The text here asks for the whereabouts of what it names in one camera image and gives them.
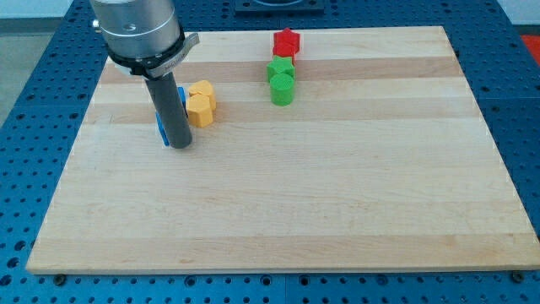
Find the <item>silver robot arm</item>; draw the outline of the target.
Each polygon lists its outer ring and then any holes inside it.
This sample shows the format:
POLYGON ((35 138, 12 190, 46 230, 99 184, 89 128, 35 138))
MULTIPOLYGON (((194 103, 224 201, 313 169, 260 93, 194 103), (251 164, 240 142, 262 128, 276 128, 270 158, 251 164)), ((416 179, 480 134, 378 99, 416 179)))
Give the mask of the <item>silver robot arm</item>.
POLYGON ((131 75, 159 79, 200 42, 186 35, 171 0, 91 0, 95 29, 111 60, 131 75))

